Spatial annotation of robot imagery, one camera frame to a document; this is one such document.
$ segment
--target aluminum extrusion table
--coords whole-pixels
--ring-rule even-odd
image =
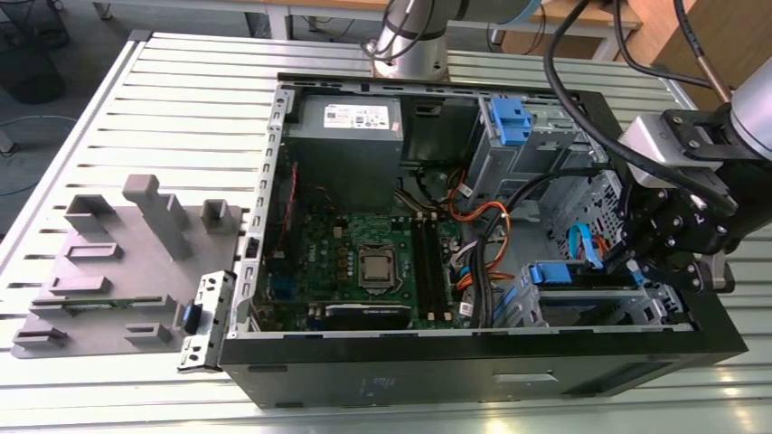
[[[677,87],[625,65],[561,61],[573,89],[597,90],[622,126],[688,107]],[[760,432],[772,430],[772,230],[729,258],[724,297],[750,352],[673,373],[608,399],[373,409],[257,409],[224,374],[180,375],[178,354],[17,360],[8,351],[46,279],[74,194],[124,203],[126,174],[150,173],[182,204],[249,207],[276,73],[369,75],[354,45],[156,33],[129,41],[0,244],[0,429],[241,432]],[[453,81],[545,86],[538,58],[452,52]]]

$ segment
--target cpu socket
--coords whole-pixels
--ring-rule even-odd
[[[389,245],[360,246],[360,287],[374,296],[394,287],[394,248]]]

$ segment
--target white sticker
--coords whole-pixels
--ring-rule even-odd
[[[458,314],[462,316],[472,316],[472,304],[470,303],[461,303],[458,305]]]
[[[461,194],[466,197],[472,196],[472,189],[469,188],[469,186],[464,183],[458,184],[458,191],[461,192]]]
[[[388,107],[330,104],[324,108],[324,127],[389,129]]]

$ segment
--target power supply label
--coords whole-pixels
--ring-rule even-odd
[[[324,127],[389,129],[388,107],[330,104],[324,108]]]

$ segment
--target green motherboard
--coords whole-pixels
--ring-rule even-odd
[[[422,314],[420,277],[413,260],[410,217],[369,214],[306,216],[298,231],[292,272],[269,281],[274,326],[284,331],[313,329],[313,309],[332,304],[410,308],[410,328],[457,328],[453,285],[441,267],[442,315]],[[448,263],[460,242],[458,223],[436,222],[437,259]]]

